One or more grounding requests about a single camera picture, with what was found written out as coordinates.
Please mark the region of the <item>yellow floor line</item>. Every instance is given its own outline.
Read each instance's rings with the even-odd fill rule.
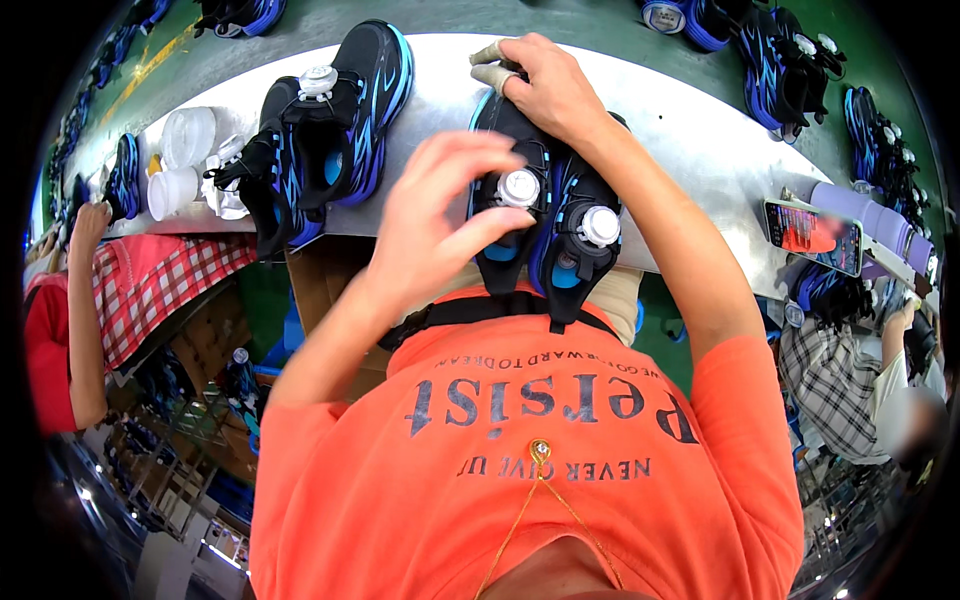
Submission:
[[[156,55],[152,59],[150,59],[150,61],[148,61],[146,64],[143,64],[143,65],[138,64],[136,67],[134,67],[133,79],[131,79],[131,81],[127,84],[127,87],[124,88],[123,92],[120,93],[120,97],[117,98],[112,105],[110,105],[110,108],[108,108],[107,112],[104,113],[104,116],[101,117],[99,126],[103,127],[104,123],[106,123],[107,120],[109,120],[109,118],[113,116],[113,113],[117,110],[117,108],[119,108],[120,105],[122,105],[128,98],[130,98],[130,95],[133,94],[133,91],[138,87],[140,87],[140,84],[142,84],[143,81],[147,79],[147,76],[153,73],[154,69],[159,67],[165,60],[169,59],[170,56],[174,54],[174,52],[177,50],[177,48],[180,45],[182,45],[187,39],[190,39],[192,37],[193,37],[193,23],[187,26],[187,28],[183,30],[182,34],[180,34],[177,37],[174,37],[169,42],[167,42],[167,45],[160,48],[160,51],[157,52]],[[147,55],[147,48],[144,48],[143,56],[140,58],[140,60],[143,61],[143,59],[146,58],[146,55]]]

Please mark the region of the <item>phone screen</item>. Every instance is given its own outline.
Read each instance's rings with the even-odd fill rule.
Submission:
[[[860,227],[836,215],[764,203],[770,243],[848,275],[860,274]]]

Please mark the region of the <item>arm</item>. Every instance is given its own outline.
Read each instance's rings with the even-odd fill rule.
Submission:
[[[269,406],[297,408],[341,399],[364,353],[404,308],[439,292],[507,231],[532,225],[533,217],[518,208],[485,210],[458,229],[444,216],[471,180],[522,166],[510,152],[513,145],[501,135],[448,132],[417,148],[384,205],[370,265],[287,363]]]
[[[67,255],[70,405],[77,429],[100,422],[107,413],[104,346],[93,300],[93,253],[109,223],[104,206],[81,206]]]
[[[694,363],[730,338],[765,339],[750,284],[723,236],[610,117],[576,59],[537,34],[504,39],[500,50],[530,79],[511,77],[504,94],[589,162],[630,211],[684,317]]]
[[[909,301],[902,310],[895,312],[883,325],[883,335],[880,338],[881,371],[886,371],[890,363],[903,352],[903,332],[908,324],[913,323],[914,304]]]

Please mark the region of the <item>red plaid shirt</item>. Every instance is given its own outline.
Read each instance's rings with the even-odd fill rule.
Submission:
[[[133,280],[131,250],[128,245],[105,244],[94,255],[94,301],[109,371],[123,364],[175,310],[255,260],[248,236],[183,239],[168,258]]]
[[[186,239],[133,235],[108,242],[93,257],[93,296],[104,366],[118,368],[168,315],[254,261],[253,238]],[[69,395],[66,273],[37,276],[24,323],[27,368],[44,435],[75,428]]]

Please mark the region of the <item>smartphone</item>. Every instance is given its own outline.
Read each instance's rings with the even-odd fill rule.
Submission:
[[[763,201],[763,216],[767,239],[777,248],[849,276],[860,275],[863,226],[856,219],[783,200]]]

